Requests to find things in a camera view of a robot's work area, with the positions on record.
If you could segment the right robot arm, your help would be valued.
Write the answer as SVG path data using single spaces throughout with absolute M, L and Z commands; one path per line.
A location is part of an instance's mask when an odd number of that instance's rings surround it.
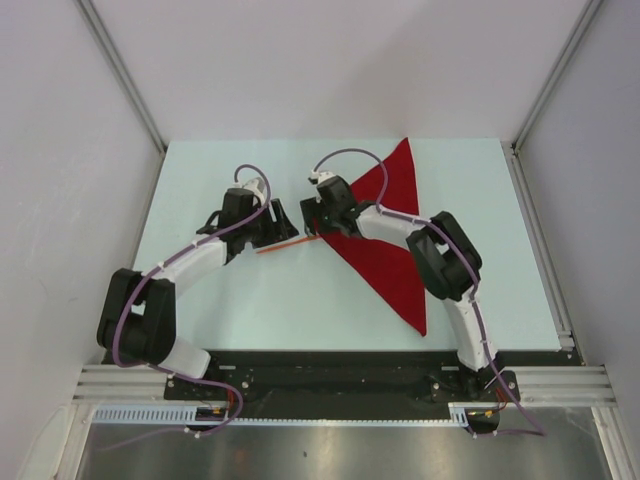
M 457 342 L 457 357 L 468 371 L 463 393 L 484 401 L 497 389 L 497 351 L 489 340 L 477 292 L 482 258 L 454 215 L 441 211 L 430 219 L 359 202 L 342 177 L 314 171 L 316 194 L 301 202 L 310 233 L 338 233 L 407 251 L 425 290 L 444 302 Z

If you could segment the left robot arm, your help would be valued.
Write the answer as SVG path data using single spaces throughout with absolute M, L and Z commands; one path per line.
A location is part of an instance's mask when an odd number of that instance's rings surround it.
M 177 333 L 179 296 L 226 266 L 247 245 L 257 249 L 298 235 L 270 187 L 254 178 L 229 188 L 222 207 L 196 231 L 192 242 L 148 273 L 121 268 L 111 277 L 97 343 L 114 360 L 152 365 L 186 377 L 197 398 L 214 397 L 221 376 L 211 355 Z

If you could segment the orange plastic knife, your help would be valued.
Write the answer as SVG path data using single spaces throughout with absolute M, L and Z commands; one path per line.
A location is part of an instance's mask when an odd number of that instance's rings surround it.
M 315 241 L 315 240 L 318 240 L 320 238 L 321 237 L 319 237 L 319 236 L 310 236 L 310 237 L 304 237 L 304 238 L 300 238 L 298 240 L 293 240 L 293 241 L 289 241 L 289 242 L 278 243 L 278 244 L 276 244 L 274 246 L 269 246 L 269 247 L 262 248 L 260 250 L 256 250 L 256 254 L 272 253 L 272 252 L 283 250 L 283 249 L 286 249 L 286 248 L 289 248 L 289 247 L 294 247 L 294 246 L 297 246 L 297 245 L 309 243 L 311 241 Z

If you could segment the red cloth napkin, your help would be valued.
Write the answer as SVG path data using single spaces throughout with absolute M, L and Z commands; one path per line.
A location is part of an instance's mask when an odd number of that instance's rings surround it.
M 403 139 L 384 160 L 389 182 L 382 205 L 417 215 L 419 198 L 410 142 Z M 426 291 L 411 254 L 378 240 L 327 233 L 323 240 L 420 336 L 427 334 Z

